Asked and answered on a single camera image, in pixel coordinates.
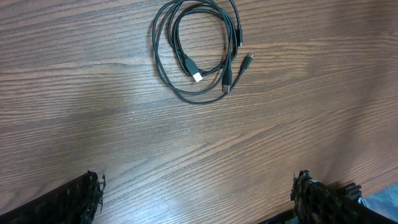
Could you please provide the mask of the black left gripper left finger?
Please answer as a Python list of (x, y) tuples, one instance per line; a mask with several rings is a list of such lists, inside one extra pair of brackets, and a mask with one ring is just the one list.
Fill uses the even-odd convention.
[(103, 206), (106, 176), (85, 174), (1, 215), (1, 224), (92, 224)]

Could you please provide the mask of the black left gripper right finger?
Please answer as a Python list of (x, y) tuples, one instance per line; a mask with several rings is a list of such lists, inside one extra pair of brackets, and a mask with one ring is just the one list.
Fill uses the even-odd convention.
[(300, 223), (319, 224), (396, 224), (367, 206), (310, 177), (302, 170), (294, 177), (290, 199)]

